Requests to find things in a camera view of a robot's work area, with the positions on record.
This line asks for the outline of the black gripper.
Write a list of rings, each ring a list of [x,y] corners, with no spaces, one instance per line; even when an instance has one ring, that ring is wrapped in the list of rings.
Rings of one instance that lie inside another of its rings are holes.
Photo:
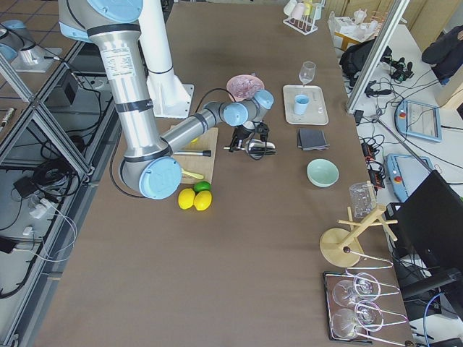
[[[247,153],[248,146],[246,144],[243,145],[243,142],[250,137],[253,131],[254,129],[249,129],[244,125],[239,125],[238,127],[235,127],[231,139],[231,145],[224,146],[223,149],[229,152],[243,151]]]

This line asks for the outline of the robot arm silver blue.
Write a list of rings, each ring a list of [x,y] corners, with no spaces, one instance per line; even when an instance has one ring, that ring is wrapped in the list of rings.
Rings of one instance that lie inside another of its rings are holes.
[[[120,165],[122,181],[142,196],[160,200],[182,180],[171,154],[211,127],[261,121],[274,99],[259,90],[238,102],[210,102],[174,128],[159,134],[155,107],[188,96],[173,72],[159,1],[60,1],[61,33],[97,45],[127,142]]]

